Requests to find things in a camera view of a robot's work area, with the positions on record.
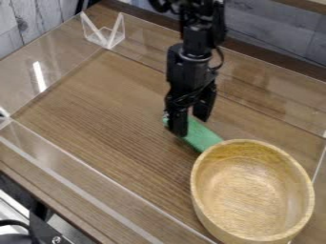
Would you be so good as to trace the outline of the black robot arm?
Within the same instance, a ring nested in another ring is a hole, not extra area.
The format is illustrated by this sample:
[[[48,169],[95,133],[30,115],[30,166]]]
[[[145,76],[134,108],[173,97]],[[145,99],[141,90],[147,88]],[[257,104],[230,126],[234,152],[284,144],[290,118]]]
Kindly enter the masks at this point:
[[[165,98],[169,130],[189,133],[189,109],[206,122],[216,103],[218,70],[225,63],[221,45],[228,36],[225,0],[150,0],[161,13],[179,16],[182,42],[167,51]]]

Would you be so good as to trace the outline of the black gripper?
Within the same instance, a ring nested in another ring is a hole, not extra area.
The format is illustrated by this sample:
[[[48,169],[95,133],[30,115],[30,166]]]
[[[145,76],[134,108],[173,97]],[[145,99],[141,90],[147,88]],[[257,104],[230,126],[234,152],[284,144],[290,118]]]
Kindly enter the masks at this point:
[[[166,77],[171,87],[165,98],[165,122],[178,137],[187,135],[189,108],[203,122],[214,108],[218,70],[209,66],[211,57],[211,50],[195,55],[181,43],[169,48]]]

